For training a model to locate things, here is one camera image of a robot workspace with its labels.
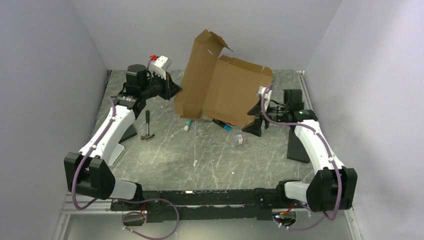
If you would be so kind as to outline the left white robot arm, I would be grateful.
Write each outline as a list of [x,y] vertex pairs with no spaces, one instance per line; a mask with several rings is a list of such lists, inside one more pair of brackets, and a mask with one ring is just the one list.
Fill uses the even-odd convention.
[[115,177],[109,166],[122,153],[120,141],[146,107],[147,100],[157,96],[170,100],[182,91],[172,81],[169,65],[155,60],[148,67],[133,64],[127,68],[126,81],[116,97],[110,99],[111,108],[104,122],[86,145],[64,158],[67,186],[72,195],[124,199],[131,210],[143,205],[142,186]]

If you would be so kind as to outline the brown cardboard box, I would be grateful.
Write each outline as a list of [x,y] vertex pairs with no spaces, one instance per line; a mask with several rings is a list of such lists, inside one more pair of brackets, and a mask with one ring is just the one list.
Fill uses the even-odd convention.
[[222,54],[224,39],[207,29],[193,42],[188,64],[174,98],[174,110],[185,119],[217,119],[239,127],[250,124],[248,115],[259,101],[261,86],[273,80],[268,66]]

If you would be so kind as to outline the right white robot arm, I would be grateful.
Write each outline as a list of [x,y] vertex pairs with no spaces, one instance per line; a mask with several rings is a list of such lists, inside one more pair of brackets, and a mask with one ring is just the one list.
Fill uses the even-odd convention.
[[275,194],[276,203],[287,208],[297,201],[307,204],[312,212],[350,209],[358,174],[354,168],[346,167],[331,149],[315,112],[305,108],[302,90],[285,90],[283,103],[275,101],[273,106],[270,105],[271,93],[270,87],[259,87],[258,102],[247,113],[254,120],[242,131],[260,137],[262,129],[270,124],[288,126],[287,158],[310,163],[314,172],[309,183],[281,181]]

